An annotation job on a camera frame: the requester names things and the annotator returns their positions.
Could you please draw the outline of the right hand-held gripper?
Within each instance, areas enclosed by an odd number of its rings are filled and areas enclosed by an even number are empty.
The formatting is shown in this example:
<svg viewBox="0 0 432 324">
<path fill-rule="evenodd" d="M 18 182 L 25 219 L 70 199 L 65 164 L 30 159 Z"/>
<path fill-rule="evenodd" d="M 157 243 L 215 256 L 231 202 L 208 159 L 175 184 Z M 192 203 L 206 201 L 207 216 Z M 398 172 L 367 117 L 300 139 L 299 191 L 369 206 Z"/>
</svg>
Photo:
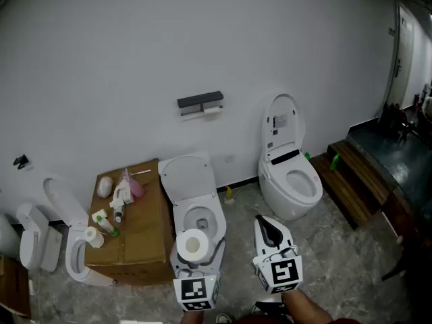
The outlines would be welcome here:
<svg viewBox="0 0 432 324">
<path fill-rule="evenodd" d="M 290 230 L 268 216 L 257 215 L 254 220 L 253 258 L 255 274 L 268 294 L 295 290 L 303 282 L 302 257 Z M 267 254 L 268 248 L 277 252 Z"/>
</svg>

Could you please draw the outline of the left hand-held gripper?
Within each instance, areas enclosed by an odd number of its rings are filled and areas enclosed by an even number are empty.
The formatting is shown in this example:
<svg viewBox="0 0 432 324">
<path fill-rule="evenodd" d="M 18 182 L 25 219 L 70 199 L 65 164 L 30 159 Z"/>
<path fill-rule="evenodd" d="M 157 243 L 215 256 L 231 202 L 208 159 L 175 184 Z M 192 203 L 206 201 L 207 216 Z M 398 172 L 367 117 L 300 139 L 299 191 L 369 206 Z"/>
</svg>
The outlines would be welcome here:
<svg viewBox="0 0 432 324">
<path fill-rule="evenodd" d="M 178 304 L 185 312 L 206 311 L 216 307 L 221 289 L 221 266 L 225 252 L 225 238 L 215 247 L 206 265 L 191 269 L 184 264 L 175 243 L 170 252 L 170 263 L 175 273 L 173 286 Z"/>
</svg>

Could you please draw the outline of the white toilet paper roll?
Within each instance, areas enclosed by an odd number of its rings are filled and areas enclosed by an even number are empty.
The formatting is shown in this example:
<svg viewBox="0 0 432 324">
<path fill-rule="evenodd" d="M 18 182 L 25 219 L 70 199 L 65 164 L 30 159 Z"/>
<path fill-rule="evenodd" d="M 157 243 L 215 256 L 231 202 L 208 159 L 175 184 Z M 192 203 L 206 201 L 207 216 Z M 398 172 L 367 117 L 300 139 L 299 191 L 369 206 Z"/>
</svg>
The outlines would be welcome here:
<svg viewBox="0 0 432 324">
<path fill-rule="evenodd" d="M 178 254 L 194 264 L 208 263 L 215 252 L 215 243 L 199 229 L 187 229 L 176 238 Z"/>
<path fill-rule="evenodd" d="M 100 248 L 104 244 L 102 233 L 95 227 L 87 227 L 84 238 L 93 248 Z"/>
</svg>

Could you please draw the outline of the person's right forearm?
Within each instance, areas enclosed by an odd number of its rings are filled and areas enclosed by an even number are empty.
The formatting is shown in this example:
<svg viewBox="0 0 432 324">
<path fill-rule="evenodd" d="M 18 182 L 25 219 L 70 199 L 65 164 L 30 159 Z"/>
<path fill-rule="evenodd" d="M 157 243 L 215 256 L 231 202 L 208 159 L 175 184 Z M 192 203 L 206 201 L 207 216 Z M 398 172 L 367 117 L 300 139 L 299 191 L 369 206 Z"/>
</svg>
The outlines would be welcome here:
<svg viewBox="0 0 432 324">
<path fill-rule="evenodd" d="M 333 321 L 332 317 L 302 290 L 284 292 L 281 297 L 294 324 L 330 324 Z"/>
</svg>

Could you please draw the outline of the person's left forearm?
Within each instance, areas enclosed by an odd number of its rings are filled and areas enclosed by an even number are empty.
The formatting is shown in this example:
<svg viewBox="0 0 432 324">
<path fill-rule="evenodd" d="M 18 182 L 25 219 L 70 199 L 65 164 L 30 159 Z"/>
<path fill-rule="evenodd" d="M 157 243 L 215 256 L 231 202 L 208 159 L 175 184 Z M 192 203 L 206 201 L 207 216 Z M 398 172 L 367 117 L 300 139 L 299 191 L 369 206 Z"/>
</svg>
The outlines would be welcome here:
<svg viewBox="0 0 432 324">
<path fill-rule="evenodd" d="M 188 311 L 184 312 L 180 324 L 203 324 L 204 311 Z"/>
</svg>

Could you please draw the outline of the white smart toilet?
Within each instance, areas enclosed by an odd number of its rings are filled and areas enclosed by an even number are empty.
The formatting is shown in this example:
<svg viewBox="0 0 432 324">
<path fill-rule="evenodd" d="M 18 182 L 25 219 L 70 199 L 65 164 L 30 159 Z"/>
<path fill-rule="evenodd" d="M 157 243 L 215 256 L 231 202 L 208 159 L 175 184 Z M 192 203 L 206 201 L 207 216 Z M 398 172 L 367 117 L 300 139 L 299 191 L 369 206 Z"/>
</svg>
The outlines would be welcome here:
<svg viewBox="0 0 432 324">
<path fill-rule="evenodd" d="M 288 221 L 306 215 L 323 195 L 319 175 L 301 151 L 305 135 L 294 98 L 283 93 L 270 99 L 262 122 L 259 185 L 270 209 Z"/>
</svg>

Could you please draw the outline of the white toilet with flush tank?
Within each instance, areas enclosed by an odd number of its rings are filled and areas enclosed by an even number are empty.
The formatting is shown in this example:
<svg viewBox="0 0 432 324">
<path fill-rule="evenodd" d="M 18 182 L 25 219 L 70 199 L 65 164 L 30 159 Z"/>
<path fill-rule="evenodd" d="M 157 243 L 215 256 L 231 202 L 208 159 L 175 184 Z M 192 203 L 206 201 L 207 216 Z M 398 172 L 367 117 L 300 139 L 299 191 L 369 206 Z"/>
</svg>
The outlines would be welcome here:
<svg viewBox="0 0 432 324">
<path fill-rule="evenodd" d="M 227 224 L 209 154 L 201 151 L 160 161 L 158 170 L 173 205 L 176 238 L 180 232 L 199 229 L 216 246 L 225 237 Z M 194 264 L 184 260 L 184 264 L 197 269 L 207 263 Z"/>
</svg>

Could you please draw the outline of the white toilet with slim lid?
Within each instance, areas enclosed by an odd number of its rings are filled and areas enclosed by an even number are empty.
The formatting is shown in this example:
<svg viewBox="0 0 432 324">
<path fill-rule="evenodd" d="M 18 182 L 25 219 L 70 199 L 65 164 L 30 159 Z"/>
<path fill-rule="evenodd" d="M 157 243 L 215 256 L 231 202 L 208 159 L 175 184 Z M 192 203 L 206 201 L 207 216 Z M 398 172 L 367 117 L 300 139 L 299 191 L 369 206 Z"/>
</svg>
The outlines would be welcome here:
<svg viewBox="0 0 432 324">
<path fill-rule="evenodd" d="M 84 264 L 86 247 L 93 248 L 84 238 L 88 227 L 88 211 L 58 180 L 47 178 L 43 188 L 51 208 L 69 227 L 65 251 L 65 266 L 70 277 L 88 286 L 111 286 L 117 282 Z"/>
</svg>

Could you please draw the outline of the black wall paper holder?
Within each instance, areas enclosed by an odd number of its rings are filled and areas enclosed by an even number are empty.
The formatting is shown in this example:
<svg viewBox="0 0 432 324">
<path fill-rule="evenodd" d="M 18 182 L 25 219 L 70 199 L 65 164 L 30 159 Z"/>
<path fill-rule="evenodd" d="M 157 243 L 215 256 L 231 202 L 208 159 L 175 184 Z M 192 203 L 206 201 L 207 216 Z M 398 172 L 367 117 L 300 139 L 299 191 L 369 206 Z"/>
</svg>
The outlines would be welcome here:
<svg viewBox="0 0 432 324">
<path fill-rule="evenodd" d="M 221 91 L 208 92 L 194 96 L 178 99 L 178 108 L 180 109 L 181 117 L 192 117 L 193 115 L 204 115 L 204 109 L 210 107 L 221 107 L 220 104 L 224 99 Z"/>
</svg>

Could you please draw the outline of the brown cardboard box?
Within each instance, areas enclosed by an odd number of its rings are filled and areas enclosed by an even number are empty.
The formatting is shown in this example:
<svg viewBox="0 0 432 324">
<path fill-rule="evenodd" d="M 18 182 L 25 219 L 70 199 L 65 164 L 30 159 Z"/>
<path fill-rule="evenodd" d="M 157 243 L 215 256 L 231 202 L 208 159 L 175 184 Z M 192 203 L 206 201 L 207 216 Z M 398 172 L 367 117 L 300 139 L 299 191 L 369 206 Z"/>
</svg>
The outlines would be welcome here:
<svg viewBox="0 0 432 324">
<path fill-rule="evenodd" d="M 84 264 L 121 284 L 153 286 L 169 284 L 174 279 L 169 256 L 175 242 L 172 210 L 160 183 L 158 159 L 130 166 L 132 172 L 151 169 L 150 173 L 133 175 L 142 184 L 143 197 L 126 205 L 125 217 L 116 223 L 112 198 L 100 198 L 94 192 L 90 214 L 104 209 L 109 222 L 119 230 L 116 237 L 104 235 L 100 248 L 86 247 Z"/>
</svg>

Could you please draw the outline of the person's red clothing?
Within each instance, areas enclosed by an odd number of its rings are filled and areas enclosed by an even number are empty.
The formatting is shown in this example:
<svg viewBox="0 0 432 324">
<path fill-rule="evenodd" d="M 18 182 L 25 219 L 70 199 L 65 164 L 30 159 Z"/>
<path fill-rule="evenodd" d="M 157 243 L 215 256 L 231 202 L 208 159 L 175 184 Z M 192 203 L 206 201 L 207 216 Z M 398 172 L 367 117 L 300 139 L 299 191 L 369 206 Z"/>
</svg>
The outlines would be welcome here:
<svg viewBox="0 0 432 324">
<path fill-rule="evenodd" d="M 236 319 L 232 324 L 293 324 L 286 317 L 272 317 L 269 315 L 249 315 Z"/>
</svg>

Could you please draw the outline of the pink bottle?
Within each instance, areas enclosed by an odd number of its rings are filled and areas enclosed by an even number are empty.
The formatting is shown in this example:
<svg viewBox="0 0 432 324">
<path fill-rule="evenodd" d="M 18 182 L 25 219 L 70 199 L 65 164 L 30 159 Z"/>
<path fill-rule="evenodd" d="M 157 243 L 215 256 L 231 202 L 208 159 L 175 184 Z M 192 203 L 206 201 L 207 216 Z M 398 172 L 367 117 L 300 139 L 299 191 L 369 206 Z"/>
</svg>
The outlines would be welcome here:
<svg viewBox="0 0 432 324">
<path fill-rule="evenodd" d="M 142 184 L 138 183 L 133 178 L 130 178 L 129 185 L 130 185 L 130 191 L 134 197 L 140 198 L 144 196 L 145 189 L 142 186 Z"/>
</svg>

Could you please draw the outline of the white bottle with green cap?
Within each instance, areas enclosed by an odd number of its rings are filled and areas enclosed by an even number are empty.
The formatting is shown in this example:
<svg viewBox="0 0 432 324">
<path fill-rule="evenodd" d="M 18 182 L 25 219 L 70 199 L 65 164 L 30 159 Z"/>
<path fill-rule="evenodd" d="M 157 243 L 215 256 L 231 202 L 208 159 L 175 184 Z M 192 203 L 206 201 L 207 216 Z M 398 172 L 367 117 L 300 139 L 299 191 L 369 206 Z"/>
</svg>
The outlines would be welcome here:
<svg viewBox="0 0 432 324">
<path fill-rule="evenodd" d="M 97 224 L 102 227 L 111 237 L 118 236 L 118 229 L 113 227 L 106 217 L 97 215 Z"/>
</svg>

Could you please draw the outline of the wooden slatted step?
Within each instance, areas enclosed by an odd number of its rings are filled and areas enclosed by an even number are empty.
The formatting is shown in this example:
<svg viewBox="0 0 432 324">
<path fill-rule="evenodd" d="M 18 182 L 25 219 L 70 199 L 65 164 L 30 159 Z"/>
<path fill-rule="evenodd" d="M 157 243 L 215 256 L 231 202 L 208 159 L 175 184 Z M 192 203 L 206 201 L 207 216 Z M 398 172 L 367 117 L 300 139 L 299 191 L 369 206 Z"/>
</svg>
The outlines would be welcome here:
<svg viewBox="0 0 432 324">
<path fill-rule="evenodd" d="M 337 153 L 339 163 L 335 171 L 330 171 L 331 160 Z M 330 144 L 310 162 L 323 188 L 354 230 L 366 224 L 389 198 L 390 191 L 383 177 L 348 140 Z"/>
</svg>

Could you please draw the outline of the white oval wrapped package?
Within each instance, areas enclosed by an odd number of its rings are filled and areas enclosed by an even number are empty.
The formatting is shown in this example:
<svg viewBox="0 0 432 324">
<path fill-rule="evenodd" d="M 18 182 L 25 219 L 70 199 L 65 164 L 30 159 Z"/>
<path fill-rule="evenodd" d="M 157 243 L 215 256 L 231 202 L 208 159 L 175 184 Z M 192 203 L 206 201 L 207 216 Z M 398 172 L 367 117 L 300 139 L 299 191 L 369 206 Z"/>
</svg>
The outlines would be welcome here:
<svg viewBox="0 0 432 324">
<path fill-rule="evenodd" d="M 110 196 L 113 187 L 113 180 L 109 176 L 103 176 L 97 185 L 97 195 L 100 198 Z"/>
</svg>

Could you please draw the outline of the white door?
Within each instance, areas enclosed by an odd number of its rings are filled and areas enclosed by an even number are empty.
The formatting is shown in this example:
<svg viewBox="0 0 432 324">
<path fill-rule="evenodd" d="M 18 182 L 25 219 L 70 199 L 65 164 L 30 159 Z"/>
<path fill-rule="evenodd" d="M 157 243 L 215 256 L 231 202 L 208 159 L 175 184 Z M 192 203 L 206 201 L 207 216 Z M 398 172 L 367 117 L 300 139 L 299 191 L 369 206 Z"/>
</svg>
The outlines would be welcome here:
<svg viewBox="0 0 432 324">
<path fill-rule="evenodd" d="M 387 98 L 388 105 L 402 103 L 410 75 L 413 50 L 413 21 L 411 13 L 401 4 L 398 5 L 397 53 L 394 61 L 393 77 Z"/>
</svg>

